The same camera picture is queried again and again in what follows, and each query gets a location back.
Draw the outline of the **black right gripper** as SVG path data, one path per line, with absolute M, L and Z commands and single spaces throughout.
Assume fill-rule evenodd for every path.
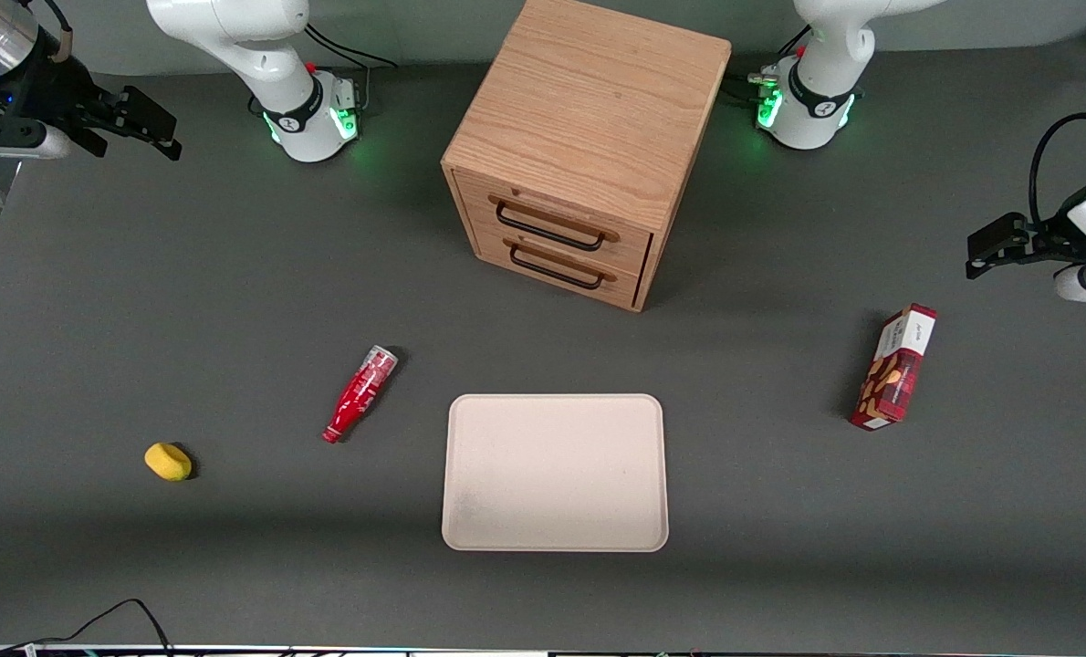
M 78 149 L 105 157 L 106 132 L 130 136 L 177 162 L 177 119 L 137 87 L 118 96 L 118 115 L 109 92 L 98 87 L 75 58 L 52 61 L 56 39 L 39 29 L 31 51 L 0 78 L 0 157 L 68 157 Z

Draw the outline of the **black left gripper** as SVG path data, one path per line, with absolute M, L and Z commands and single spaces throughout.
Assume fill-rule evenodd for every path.
M 1034 222 L 1006 213 L 967 238 L 967 279 L 1024 256 L 1024 265 L 1056 261 L 1086 266 L 1086 235 L 1065 215 Z

